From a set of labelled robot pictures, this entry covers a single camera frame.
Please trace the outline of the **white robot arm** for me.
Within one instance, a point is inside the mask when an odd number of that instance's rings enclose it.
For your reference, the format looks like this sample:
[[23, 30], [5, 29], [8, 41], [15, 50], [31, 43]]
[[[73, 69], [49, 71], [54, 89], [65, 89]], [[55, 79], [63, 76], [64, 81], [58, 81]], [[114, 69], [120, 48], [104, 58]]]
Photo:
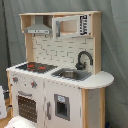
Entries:
[[4, 128], [35, 128], [35, 126], [26, 119], [16, 116], [13, 117]]

